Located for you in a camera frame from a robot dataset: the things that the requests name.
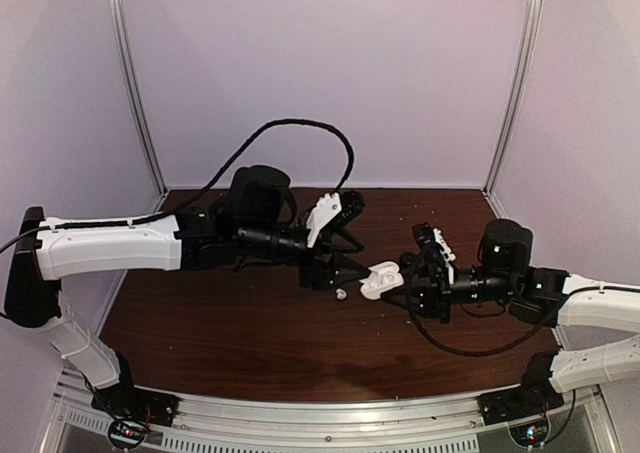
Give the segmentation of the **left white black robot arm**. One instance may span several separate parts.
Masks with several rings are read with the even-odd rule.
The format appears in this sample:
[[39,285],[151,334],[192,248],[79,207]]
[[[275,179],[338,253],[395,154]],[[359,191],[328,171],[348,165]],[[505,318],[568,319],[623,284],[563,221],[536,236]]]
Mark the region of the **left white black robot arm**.
[[144,397],[126,362],[102,343],[68,305],[61,304],[66,276],[112,270],[202,271],[255,258],[297,268],[302,287],[338,286],[342,271],[354,280],[370,269],[350,259],[362,245],[345,230],[363,208],[356,191],[323,195],[306,223],[280,218],[297,210],[290,178],[256,165],[236,171],[228,193],[209,206],[182,206],[152,220],[124,218],[65,222],[40,207],[24,215],[10,265],[4,314],[14,324],[42,332],[123,417],[137,415]]

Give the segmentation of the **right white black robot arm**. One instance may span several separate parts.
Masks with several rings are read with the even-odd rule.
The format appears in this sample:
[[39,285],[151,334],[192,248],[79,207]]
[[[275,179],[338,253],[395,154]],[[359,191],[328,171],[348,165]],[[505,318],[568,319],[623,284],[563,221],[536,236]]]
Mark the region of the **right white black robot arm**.
[[[509,219],[486,224],[479,242],[478,265],[459,268],[439,229],[413,227],[417,253],[387,264],[373,297],[404,309],[419,334],[436,349],[466,358],[506,353],[544,328],[592,326],[625,331],[629,338],[583,350],[561,348],[531,358],[523,385],[513,392],[519,413],[535,413],[551,397],[578,388],[613,383],[639,374],[639,289],[562,269],[531,265],[533,233]],[[456,305],[493,302],[530,330],[502,345],[464,350],[437,340],[426,319],[447,323]]]

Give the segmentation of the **black earbud charging case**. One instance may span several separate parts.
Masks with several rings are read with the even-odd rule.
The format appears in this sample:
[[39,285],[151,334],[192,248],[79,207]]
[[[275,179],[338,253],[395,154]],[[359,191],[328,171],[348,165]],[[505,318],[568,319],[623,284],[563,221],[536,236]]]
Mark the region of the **black earbud charging case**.
[[411,252],[403,253],[399,259],[399,265],[402,269],[410,268],[415,262],[416,255]]

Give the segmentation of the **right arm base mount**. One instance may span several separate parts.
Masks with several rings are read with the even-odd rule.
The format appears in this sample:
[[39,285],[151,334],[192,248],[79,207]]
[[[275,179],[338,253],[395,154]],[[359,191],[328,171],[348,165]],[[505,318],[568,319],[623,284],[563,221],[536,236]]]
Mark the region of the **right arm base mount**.
[[546,386],[516,386],[481,394],[478,406],[485,426],[506,424],[511,440],[533,450],[552,439],[549,413],[565,404],[564,396]]

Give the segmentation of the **white earbud charging case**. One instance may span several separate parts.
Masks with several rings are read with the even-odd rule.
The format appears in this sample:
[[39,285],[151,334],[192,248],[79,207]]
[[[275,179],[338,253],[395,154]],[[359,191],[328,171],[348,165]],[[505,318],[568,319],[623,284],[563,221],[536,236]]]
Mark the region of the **white earbud charging case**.
[[378,263],[371,266],[369,271],[367,278],[360,279],[360,293],[367,300],[380,300],[383,293],[404,285],[400,267],[395,262]]

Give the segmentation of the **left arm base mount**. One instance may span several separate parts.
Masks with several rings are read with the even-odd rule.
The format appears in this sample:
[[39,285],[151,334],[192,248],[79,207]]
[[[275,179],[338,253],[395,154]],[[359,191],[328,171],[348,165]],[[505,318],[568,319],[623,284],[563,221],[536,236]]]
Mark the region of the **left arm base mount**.
[[177,413],[178,397],[137,387],[92,391],[91,406],[111,419],[107,439],[118,450],[132,450],[145,441],[157,439],[155,427],[171,427]]

